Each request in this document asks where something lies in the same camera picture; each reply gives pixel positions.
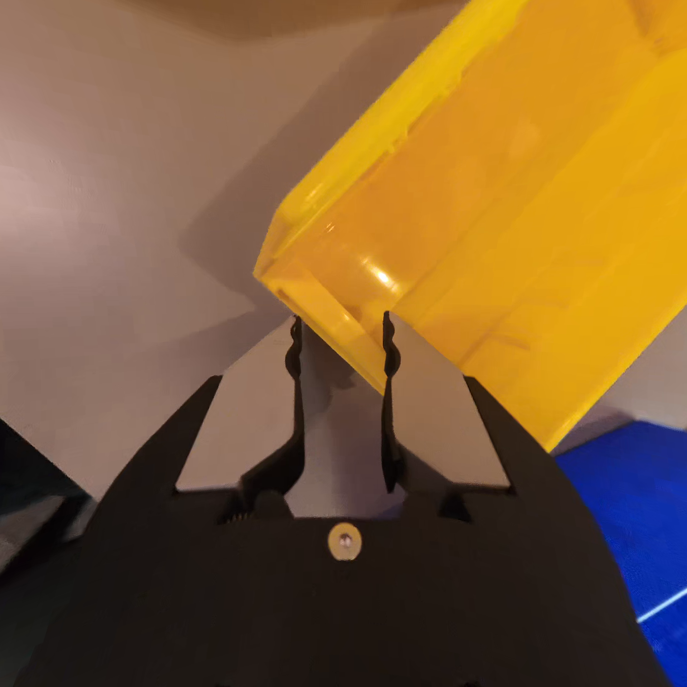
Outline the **yellow plastic bin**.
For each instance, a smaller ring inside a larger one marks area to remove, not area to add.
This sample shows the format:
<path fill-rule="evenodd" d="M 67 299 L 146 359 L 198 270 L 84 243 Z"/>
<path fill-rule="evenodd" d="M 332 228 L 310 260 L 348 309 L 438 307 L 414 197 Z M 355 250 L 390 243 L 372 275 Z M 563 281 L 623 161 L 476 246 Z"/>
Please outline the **yellow plastic bin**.
<path fill-rule="evenodd" d="M 548 451 L 686 305 L 686 2 L 469 1 L 253 271 L 383 393 L 383 313 Z"/>

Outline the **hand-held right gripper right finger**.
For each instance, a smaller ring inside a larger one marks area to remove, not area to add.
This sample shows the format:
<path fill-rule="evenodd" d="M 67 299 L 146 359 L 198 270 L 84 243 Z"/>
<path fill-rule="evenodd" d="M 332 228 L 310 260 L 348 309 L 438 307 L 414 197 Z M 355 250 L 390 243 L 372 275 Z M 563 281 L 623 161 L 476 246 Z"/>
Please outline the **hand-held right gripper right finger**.
<path fill-rule="evenodd" d="M 390 311 L 383 315 L 383 350 L 387 492 L 507 491 L 511 482 L 460 369 Z"/>

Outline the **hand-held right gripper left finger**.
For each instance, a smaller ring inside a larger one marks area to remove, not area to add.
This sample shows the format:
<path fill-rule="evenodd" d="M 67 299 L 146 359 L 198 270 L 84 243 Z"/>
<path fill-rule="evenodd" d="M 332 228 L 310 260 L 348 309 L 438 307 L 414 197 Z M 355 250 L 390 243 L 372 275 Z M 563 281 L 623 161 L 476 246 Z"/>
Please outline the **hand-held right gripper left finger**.
<path fill-rule="evenodd" d="M 305 466 L 302 334 L 301 319 L 289 317 L 223 373 L 178 491 L 234 488 L 254 500 L 297 484 Z"/>

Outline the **blue floor mat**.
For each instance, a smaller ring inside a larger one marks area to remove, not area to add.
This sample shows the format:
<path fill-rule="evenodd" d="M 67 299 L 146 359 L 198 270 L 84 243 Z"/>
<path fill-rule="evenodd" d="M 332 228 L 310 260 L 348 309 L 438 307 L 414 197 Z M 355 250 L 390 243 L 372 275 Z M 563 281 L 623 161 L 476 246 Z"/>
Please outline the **blue floor mat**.
<path fill-rule="evenodd" d="M 645 637 L 686 685 L 686 431 L 636 421 L 556 457 L 596 518 Z"/>

